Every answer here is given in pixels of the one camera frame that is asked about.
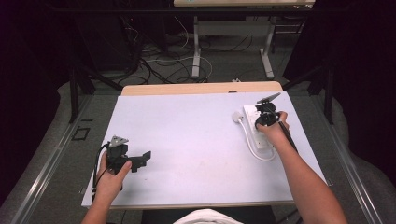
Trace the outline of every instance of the gray floor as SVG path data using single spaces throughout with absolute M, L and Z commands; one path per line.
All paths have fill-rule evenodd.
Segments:
M 281 84 L 286 83 L 287 80 L 282 78 L 283 70 L 287 64 L 292 48 L 297 40 L 297 35 L 280 35 L 276 37 L 276 51 L 274 54 L 270 54 L 271 64 L 276 74 L 276 81 Z M 202 52 L 202 57 L 206 60 L 202 60 L 202 67 L 208 74 L 210 70 L 212 73 L 208 79 L 209 82 L 229 82 L 235 78 L 239 78 L 241 81 L 265 81 L 267 80 L 263 74 L 263 67 L 261 58 L 259 55 L 258 48 L 262 48 L 262 39 L 254 37 L 252 38 L 251 44 L 249 44 L 250 37 L 245 40 L 238 49 L 244 49 L 243 51 L 234 50 L 233 52 L 213 52 L 210 49 L 232 49 L 237 46 L 244 37 L 209 37 L 203 39 L 202 47 L 207 48 L 210 43 L 210 48 L 205 49 Z M 186 53 L 186 55 L 180 56 L 180 58 L 187 58 L 192 55 L 192 52 L 186 48 L 182 48 L 183 44 L 179 46 L 173 46 L 171 50 L 178 53 Z M 145 55 L 153 54 L 153 48 L 146 48 Z M 149 62 L 157 59 L 157 55 L 145 56 L 144 58 Z M 160 57 L 162 60 L 168 60 L 167 57 Z M 191 64 L 192 59 L 183 60 L 182 62 L 188 66 Z M 170 80 L 177 82 L 180 77 L 187 77 L 188 73 L 183 69 L 180 63 L 169 65 L 169 62 L 159 62 L 161 65 L 155 62 L 149 62 L 154 70 L 164 77 L 168 77 L 174 72 L 181 69 L 177 74 L 172 75 Z M 147 77 L 149 75 L 147 69 L 139 68 L 134 76 Z M 128 78 L 121 82 L 122 85 L 137 84 L 141 82 L 141 78 Z M 151 76 L 150 84 L 161 83 L 161 81 Z M 44 137 L 41 145 L 36 151 L 36 154 L 32 158 L 31 162 L 26 169 L 26 172 L 21 177 L 19 183 L 15 189 L 8 196 L 6 202 L 0 209 L 0 220 L 1 223 L 12 223 L 15 216 L 26 216 L 25 221 L 28 223 L 78 223 L 85 215 L 86 209 L 80 206 L 82 195 L 78 192 L 81 188 L 85 187 L 89 174 L 93 167 L 93 156 L 81 157 L 81 150 L 84 151 L 85 155 L 94 155 L 97 148 L 103 141 L 103 137 L 106 133 L 106 125 L 111 117 L 112 109 L 116 103 L 117 94 L 116 91 L 111 90 L 107 85 L 94 81 L 97 88 L 97 92 L 94 96 L 83 96 L 80 95 L 81 104 L 81 116 L 78 118 L 74 126 L 69 126 L 68 121 L 70 119 L 70 96 L 68 84 L 63 85 L 58 92 L 61 94 L 61 103 L 57 111 L 54 121 L 51 123 L 46 136 Z M 292 96 L 293 103 L 295 104 L 296 110 L 300 110 L 301 114 L 308 116 L 304 120 L 310 120 L 311 110 L 315 110 L 312 104 L 307 104 L 306 99 L 309 96 L 304 91 L 307 83 L 302 83 L 290 90 L 290 96 Z M 334 128 L 342 138 L 342 142 L 347 145 L 347 122 L 342 114 L 342 108 L 335 101 L 333 104 L 333 115 L 334 115 Z M 76 129 L 90 128 L 87 140 L 84 142 L 73 141 L 73 133 Z M 317 127 L 310 122 L 304 122 L 304 128 L 311 130 L 311 133 L 315 133 L 317 129 L 324 129 L 323 127 Z M 323 141 L 329 141 L 324 136 L 308 136 L 308 139 L 312 140 L 311 144 L 314 148 L 319 147 L 323 144 Z M 355 192 L 349 186 L 349 180 L 345 176 L 344 170 L 341 167 L 332 168 L 335 162 L 339 162 L 337 155 L 331 150 L 326 153 L 316 152 L 319 160 L 323 161 L 321 166 L 323 170 L 329 171 L 325 174 L 333 182 L 332 188 L 337 192 L 342 205 L 347 209 L 347 217 L 350 223 L 366 223 L 365 214 L 361 211 L 360 202 L 355 198 Z M 55 163 L 50 163 L 49 159 L 57 157 L 59 160 Z M 372 187 L 371 194 L 375 208 L 380 213 L 383 223 L 391 223 L 390 221 L 395 216 L 390 212 L 395 211 L 394 203 L 392 199 L 395 198 L 394 187 L 389 186 L 388 182 L 385 181 L 384 185 L 379 185 L 383 181 L 378 179 L 386 179 L 381 175 L 379 171 L 371 167 L 370 164 L 365 163 L 356 159 L 357 166 L 361 167 L 360 172 L 364 173 L 363 178 L 367 186 Z M 38 193 L 38 198 L 35 203 L 26 201 L 26 196 L 29 195 L 37 178 L 42 175 L 43 167 L 50 168 L 49 174 L 50 182 L 44 186 L 42 191 Z M 384 192 L 373 194 L 376 189 L 389 189 L 383 190 Z M 30 210 L 21 210 L 22 205 L 29 204 Z M 294 210 L 293 205 L 280 205 L 274 206 L 277 219 L 280 220 L 287 213 Z M 112 211 L 110 212 L 108 221 L 120 223 L 122 217 L 124 217 L 124 223 L 139 223 L 141 211 L 127 211 L 125 214 L 123 211 Z M 291 217 L 290 221 L 293 221 L 298 216 Z

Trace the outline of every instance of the power cord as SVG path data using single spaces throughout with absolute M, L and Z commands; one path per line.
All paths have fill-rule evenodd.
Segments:
M 274 148 L 272 148 L 273 155 L 272 155 L 270 158 L 261 158 L 260 156 L 258 156 L 258 155 L 254 152 L 253 148 L 251 147 L 250 141 L 249 141 L 249 139 L 248 139 L 248 132 L 247 132 L 247 129 L 245 128 L 245 125 L 244 125 L 244 123 L 242 122 L 242 119 L 243 119 L 244 117 L 243 117 L 240 113 L 234 112 L 233 115 L 232 115 L 232 118 L 233 118 L 233 121 L 234 121 L 234 122 L 240 123 L 240 124 L 242 125 L 242 128 L 244 129 L 244 132 L 245 132 L 245 137 L 246 137 L 246 139 L 247 139 L 248 148 L 250 149 L 251 154 L 252 154 L 256 159 L 258 159 L 258 160 L 260 160 L 260 161 L 271 161 L 271 160 L 273 160 L 273 159 L 275 158 L 275 156 L 276 156 L 276 150 L 275 150 Z

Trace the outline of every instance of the person's right hand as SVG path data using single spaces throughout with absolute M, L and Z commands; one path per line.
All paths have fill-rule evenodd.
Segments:
M 286 122 L 286 118 L 288 117 L 288 113 L 284 111 L 279 111 L 279 118 L 282 120 L 283 124 L 287 129 L 289 129 L 289 124 Z M 280 144 L 287 143 L 288 138 L 286 135 L 283 133 L 282 128 L 280 125 L 275 122 L 271 126 L 263 126 L 260 123 L 257 124 L 257 129 L 264 133 L 265 136 L 267 136 L 268 141 L 274 145 L 275 148 L 280 146 Z

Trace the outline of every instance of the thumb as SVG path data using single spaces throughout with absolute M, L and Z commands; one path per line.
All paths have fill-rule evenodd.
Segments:
M 122 168 L 120 169 L 119 173 L 117 174 L 118 178 L 124 179 L 128 172 L 131 170 L 132 162 L 127 161 L 123 164 Z

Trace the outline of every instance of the white power strip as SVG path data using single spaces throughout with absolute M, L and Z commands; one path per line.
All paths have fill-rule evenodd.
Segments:
M 247 125 L 250 129 L 250 135 L 254 140 L 257 149 L 273 149 L 274 147 L 268 142 L 267 137 L 264 133 L 259 132 L 255 123 L 257 118 L 260 116 L 260 111 L 257 111 L 256 105 L 244 105 L 246 114 Z

